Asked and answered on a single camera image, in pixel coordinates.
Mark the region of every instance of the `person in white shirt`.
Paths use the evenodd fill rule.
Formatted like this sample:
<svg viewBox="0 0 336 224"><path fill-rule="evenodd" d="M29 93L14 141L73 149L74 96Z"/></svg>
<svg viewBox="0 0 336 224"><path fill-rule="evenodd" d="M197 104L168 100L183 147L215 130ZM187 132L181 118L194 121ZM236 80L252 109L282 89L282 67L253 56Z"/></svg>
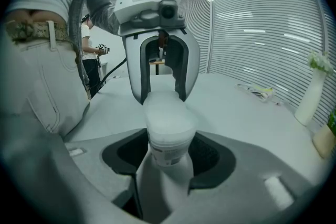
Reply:
<svg viewBox="0 0 336 224"><path fill-rule="evenodd" d="M29 209L29 215L39 222L84 221L75 180L64 182L79 174L59 162L73 162L62 138L89 105L81 55L84 2L93 23L116 35L110 0L12 0L0 24L2 179L13 182L19 202L30 205L36 212Z"/></svg>
<svg viewBox="0 0 336 224"><path fill-rule="evenodd" d="M92 41L90 40L90 29L92 29L93 23L90 20L90 15L87 14L82 19L81 31L82 31L82 50L83 50L83 65L86 74L89 78L88 88L90 90L91 98L93 98L97 91L97 86L100 83L98 73L98 56L104 55L105 50L100 48L93 48Z"/></svg>

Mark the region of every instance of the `white table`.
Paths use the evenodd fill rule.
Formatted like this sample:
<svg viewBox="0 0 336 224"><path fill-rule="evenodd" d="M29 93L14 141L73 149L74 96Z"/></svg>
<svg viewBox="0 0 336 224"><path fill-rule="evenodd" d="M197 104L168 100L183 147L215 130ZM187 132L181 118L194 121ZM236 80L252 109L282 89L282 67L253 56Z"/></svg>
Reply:
<svg viewBox="0 0 336 224"><path fill-rule="evenodd" d="M154 90L174 88L171 75L151 76ZM186 100L198 117L198 129L271 151L312 184L320 183L328 163L317 153L310 132L284 106L261 103L235 88L241 81L221 74L201 74ZM140 105L128 78L109 81L94 96L68 141L81 141L145 128Z"/></svg>

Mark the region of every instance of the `white plastic bottle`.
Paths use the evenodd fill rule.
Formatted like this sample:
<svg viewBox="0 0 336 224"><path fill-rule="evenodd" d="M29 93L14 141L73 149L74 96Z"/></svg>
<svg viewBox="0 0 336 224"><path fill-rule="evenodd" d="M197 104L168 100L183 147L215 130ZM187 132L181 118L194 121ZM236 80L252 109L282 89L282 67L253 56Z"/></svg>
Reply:
<svg viewBox="0 0 336 224"><path fill-rule="evenodd" d="M194 115L177 92L150 92L144 104L152 154L159 166L177 164L196 132Z"/></svg>

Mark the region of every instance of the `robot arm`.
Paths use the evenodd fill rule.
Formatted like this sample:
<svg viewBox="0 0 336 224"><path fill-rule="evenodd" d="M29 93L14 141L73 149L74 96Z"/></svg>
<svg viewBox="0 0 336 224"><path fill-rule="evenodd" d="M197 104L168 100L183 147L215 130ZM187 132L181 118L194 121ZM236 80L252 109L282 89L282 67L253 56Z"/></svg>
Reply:
<svg viewBox="0 0 336 224"><path fill-rule="evenodd" d="M181 0L117 0L115 14L126 50L134 97L143 104L151 91L149 62L159 51L159 33L167 35L165 65L173 70L175 91L189 96L199 70L199 46L177 13Z"/></svg>

